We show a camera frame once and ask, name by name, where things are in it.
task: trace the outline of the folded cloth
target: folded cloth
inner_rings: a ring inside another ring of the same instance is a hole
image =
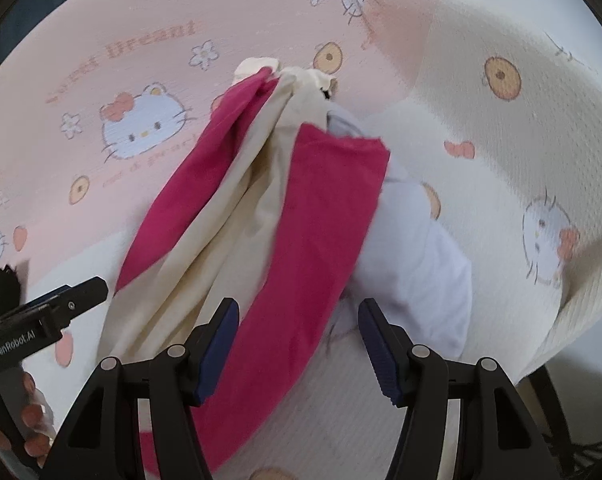
[[[332,104],[328,131],[370,137]],[[356,310],[375,298],[391,324],[445,358],[463,351],[472,309],[472,266],[446,229],[431,217],[423,185],[390,156],[379,204],[338,309],[332,335],[356,326]]]
[[[313,355],[389,158],[378,139],[325,132],[327,101],[315,77],[271,76],[265,69],[226,92],[155,200],[100,345],[101,355],[149,358],[207,322],[222,297],[238,301],[241,324],[216,392],[193,413],[212,469],[254,434]],[[213,181],[202,168],[212,168]],[[144,457],[151,444],[142,434]]]

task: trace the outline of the magenta fabric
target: magenta fabric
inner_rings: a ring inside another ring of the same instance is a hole
[[[127,251],[115,292],[169,253],[216,192],[241,143],[278,82],[271,69],[228,89],[194,149],[150,207]]]
[[[263,424],[314,354],[354,269],[388,159],[380,140],[301,127],[267,278],[216,392],[192,410],[211,470]],[[145,466],[157,474],[152,435],[142,434],[141,442]]]

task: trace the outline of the pink bow print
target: pink bow print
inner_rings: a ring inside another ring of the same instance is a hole
[[[578,244],[580,233],[574,228],[561,229],[559,237],[561,238],[561,245],[556,250],[556,253],[561,260],[568,262],[572,259],[572,256],[574,256],[574,247]]]
[[[132,108],[134,108],[134,98],[127,92],[121,92],[112,104],[101,108],[101,115],[108,121],[119,122]]]
[[[459,158],[460,156],[463,158],[474,158],[475,155],[474,145],[469,140],[461,144],[455,144],[451,140],[446,140],[443,143],[443,147],[449,155],[455,158]]]

